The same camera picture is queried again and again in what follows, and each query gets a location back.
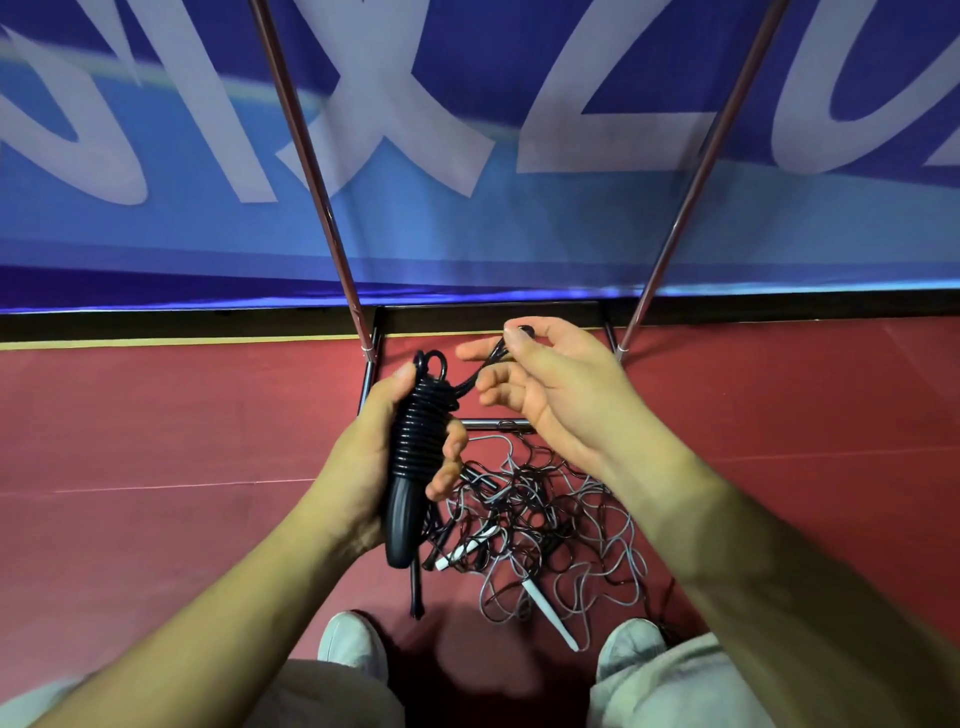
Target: shoe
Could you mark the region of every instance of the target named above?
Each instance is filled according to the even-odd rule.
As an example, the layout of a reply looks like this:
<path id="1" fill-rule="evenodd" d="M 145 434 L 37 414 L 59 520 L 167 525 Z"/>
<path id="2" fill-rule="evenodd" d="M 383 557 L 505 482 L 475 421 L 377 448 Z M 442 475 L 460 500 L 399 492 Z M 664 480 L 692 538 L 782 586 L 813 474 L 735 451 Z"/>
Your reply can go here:
<path id="1" fill-rule="evenodd" d="M 666 651 L 658 627 L 649 619 L 627 619 L 614 629 L 600 648 L 597 682 L 633 665 L 643 665 Z"/>
<path id="2" fill-rule="evenodd" d="M 373 625 L 355 612 L 341 612 L 327 623 L 317 659 L 353 667 L 387 684 L 387 650 Z"/>

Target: metal rod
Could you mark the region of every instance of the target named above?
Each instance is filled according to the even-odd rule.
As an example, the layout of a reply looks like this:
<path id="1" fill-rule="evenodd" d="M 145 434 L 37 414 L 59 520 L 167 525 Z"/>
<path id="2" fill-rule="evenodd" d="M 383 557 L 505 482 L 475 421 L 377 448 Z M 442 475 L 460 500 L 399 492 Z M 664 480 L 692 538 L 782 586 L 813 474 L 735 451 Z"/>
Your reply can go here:
<path id="1" fill-rule="evenodd" d="M 363 373 L 363 388 L 360 390 L 360 405 L 357 407 L 357 414 L 363 409 L 364 402 L 367 401 L 367 395 L 373 388 L 377 376 L 380 374 L 380 354 L 383 351 L 383 327 L 380 325 L 380 309 L 373 312 L 373 358 L 367 359 L 367 368 Z"/>
<path id="2" fill-rule="evenodd" d="M 780 21 L 789 4 L 790 0 L 772 0 L 770 3 L 770 7 L 767 8 L 767 12 L 763 16 L 763 21 L 756 31 L 754 42 L 750 46 L 747 58 L 743 61 L 740 73 L 736 77 L 736 82 L 733 84 L 730 96 L 727 97 L 726 103 L 724 103 L 723 108 L 720 109 L 720 113 L 717 114 L 713 120 L 713 124 L 710 126 L 703 153 L 700 156 L 700 162 L 697 164 L 697 168 L 687 185 L 684 199 L 680 203 L 680 209 L 677 211 L 677 217 L 673 221 L 673 226 L 670 228 L 666 240 L 663 241 L 663 247 L 660 248 L 657 262 L 654 263 L 654 268 L 650 272 L 650 278 L 643 287 L 643 293 L 640 294 L 639 303 L 637 303 L 633 318 L 631 318 L 630 324 L 623 334 L 623 340 L 616 348 L 617 361 L 623 360 L 624 354 L 630 348 L 630 339 L 634 335 L 634 329 L 643 321 L 643 317 L 646 315 L 651 301 L 657 294 L 660 281 L 666 272 L 667 264 L 670 262 L 670 256 L 673 255 L 680 236 L 683 234 L 684 228 L 689 221 L 690 214 L 693 212 L 697 200 L 700 199 L 700 193 L 703 192 L 710 172 L 713 171 L 713 165 L 720 155 L 720 149 L 723 147 L 723 143 L 727 139 L 727 134 L 733 126 L 733 121 L 736 119 L 736 115 L 740 111 L 744 99 L 747 97 L 747 92 L 754 82 L 756 72 L 763 63 L 763 57 L 770 47 L 770 43 L 773 40 L 774 34 L 777 32 L 777 28 L 780 26 Z"/>
<path id="3" fill-rule="evenodd" d="M 263 49 L 267 53 L 270 70 L 274 75 L 276 95 L 280 98 L 283 115 L 287 117 L 290 135 L 297 147 L 300 164 L 303 165 L 306 184 L 313 196 L 313 203 L 317 207 L 321 225 L 324 226 L 326 244 L 330 248 L 333 265 L 337 269 L 340 284 L 344 287 L 344 295 L 347 297 L 350 315 L 353 317 L 353 325 L 360 337 L 360 347 L 363 349 L 368 364 L 373 363 L 375 360 L 373 341 L 370 331 L 367 329 L 367 322 L 363 317 L 363 308 L 360 305 L 360 297 L 357 295 L 357 288 L 353 282 L 353 275 L 350 273 L 347 254 L 344 253 L 344 243 L 340 238 L 337 222 L 333 219 L 330 198 L 326 194 L 326 185 L 324 185 L 324 178 L 320 174 L 317 155 L 313 151 L 313 142 L 310 141 L 310 132 L 307 130 L 306 119 L 303 117 L 303 109 L 300 107 L 297 89 L 290 78 L 287 61 L 283 58 L 283 49 L 280 46 L 279 36 L 276 34 L 276 25 L 274 25 L 274 18 L 270 12 L 270 3 L 268 0 L 250 0 L 250 9 L 253 13 L 253 22 L 256 23 L 256 29 L 260 33 L 260 40 L 263 42 Z"/>
<path id="4" fill-rule="evenodd" d="M 600 313 L 600 326 L 603 332 L 607 334 L 607 344 L 611 351 L 616 354 L 616 331 L 613 330 L 613 324 L 610 323 L 610 316 L 607 315 L 607 307 L 602 301 L 597 302 L 597 308 Z"/>
<path id="5" fill-rule="evenodd" d="M 464 418 L 461 420 L 467 430 L 497 432 L 533 432 L 529 420 L 496 420 L 490 418 Z"/>

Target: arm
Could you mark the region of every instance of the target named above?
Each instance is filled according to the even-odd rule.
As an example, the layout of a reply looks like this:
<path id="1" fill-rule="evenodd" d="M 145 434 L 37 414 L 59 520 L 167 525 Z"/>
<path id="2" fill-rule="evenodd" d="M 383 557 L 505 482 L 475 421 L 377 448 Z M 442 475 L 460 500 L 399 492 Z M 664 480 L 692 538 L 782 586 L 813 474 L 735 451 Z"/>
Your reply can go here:
<path id="1" fill-rule="evenodd" d="M 379 382 L 298 505 L 239 564 L 36 726 L 208 728 L 238 725 L 279 670 L 337 580 L 379 543 L 377 506 L 396 403 L 412 365 Z M 459 476 L 463 426 L 427 487 L 440 499 Z"/>
<path id="2" fill-rule="evenodd" d="M 593 336 L 538 318 L 508 322 L 506 336 L 516 362 L 481 373 L 481 401 L 522 412 L 607 482 L 779 728 L 957 724 L 955 647 L 714 473 Z"/>

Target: floor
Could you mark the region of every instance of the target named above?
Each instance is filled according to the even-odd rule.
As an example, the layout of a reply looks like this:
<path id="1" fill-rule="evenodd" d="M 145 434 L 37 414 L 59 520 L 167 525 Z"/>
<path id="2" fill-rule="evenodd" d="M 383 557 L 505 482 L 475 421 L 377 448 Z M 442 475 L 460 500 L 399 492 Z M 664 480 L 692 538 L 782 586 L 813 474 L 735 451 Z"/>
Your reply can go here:
<path id="1" fill-rule="evenodd" d="M 385 372 L 464 338 L 389 339 Z M 102 665 L 241 558 L 319 471 L 362 371 L 355 341 L 0 352 L 0 701 Z M 628 372 L 722 474 L 960 643 L 960 319 L 650 328 Z M 462 414 L 486 416 L 475 396 Z M 669 575 L 641 548 L 656 598 Z M 599 644 L 631 613 L 598 608 L 575 654 L 543 619 L 487 624 L 478 586 L 427 574 L 413 622 L 406 574 L 375 551 L 295 655 L 360 609 L 398 650 L 411 724 L 581 724 Z M 667 618 L 704 628 L 683 594 Z"/>

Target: left hand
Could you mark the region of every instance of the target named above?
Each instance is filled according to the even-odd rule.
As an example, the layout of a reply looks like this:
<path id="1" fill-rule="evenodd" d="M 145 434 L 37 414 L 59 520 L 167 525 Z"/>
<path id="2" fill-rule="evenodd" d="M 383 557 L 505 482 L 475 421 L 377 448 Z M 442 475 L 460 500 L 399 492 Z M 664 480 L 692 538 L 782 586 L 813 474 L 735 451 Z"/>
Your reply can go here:
<path id="1" fill-rule="evenodd" d="M 338 540 L 361 552 L 383 540 L 379 506 L 387 482 L 390 426 L 396 405 L 416 383 L 417 369 L 407 362 L 377 382 L 363 410 L 337 440 L 323 471 L 308 494 L 323 508 L 323 517 Z M 467 430 L 456 419 L 446 428 L 444 464 L 426 487 L 431 500 L 448 497 L 460 478 L 460 453 L 467 446 Z"/>

